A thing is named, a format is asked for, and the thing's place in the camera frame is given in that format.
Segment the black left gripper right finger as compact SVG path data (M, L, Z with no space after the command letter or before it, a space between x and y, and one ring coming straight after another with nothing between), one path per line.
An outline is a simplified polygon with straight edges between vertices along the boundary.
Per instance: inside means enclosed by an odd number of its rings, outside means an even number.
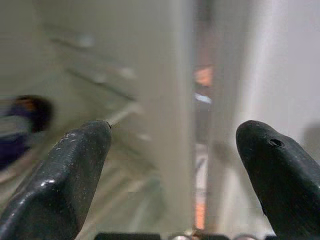
M261 121L240 124L235 139L275 235L320 240L320 165L294 139Z

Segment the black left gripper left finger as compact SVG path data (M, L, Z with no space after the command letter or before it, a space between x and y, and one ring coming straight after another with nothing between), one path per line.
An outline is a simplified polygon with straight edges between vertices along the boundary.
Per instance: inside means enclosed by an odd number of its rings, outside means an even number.
M75 240L88 215L112 130L105 120L67 132L0 214L0 240Z

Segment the silver fridge with green sticker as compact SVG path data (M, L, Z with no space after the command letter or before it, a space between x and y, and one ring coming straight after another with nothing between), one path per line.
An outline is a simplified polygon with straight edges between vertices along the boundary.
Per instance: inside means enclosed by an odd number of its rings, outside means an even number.
M263 122L320 165L320 0L0 0L0 99L54 107L0 214L68 132L111 127L74 240L283 240L239 156Z

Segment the dark purple packet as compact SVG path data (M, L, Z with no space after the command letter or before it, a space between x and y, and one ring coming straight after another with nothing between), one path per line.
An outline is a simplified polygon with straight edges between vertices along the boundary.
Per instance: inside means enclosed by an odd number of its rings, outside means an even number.
M54 106L39 95L0 98L0 171L29 152L51 126Z

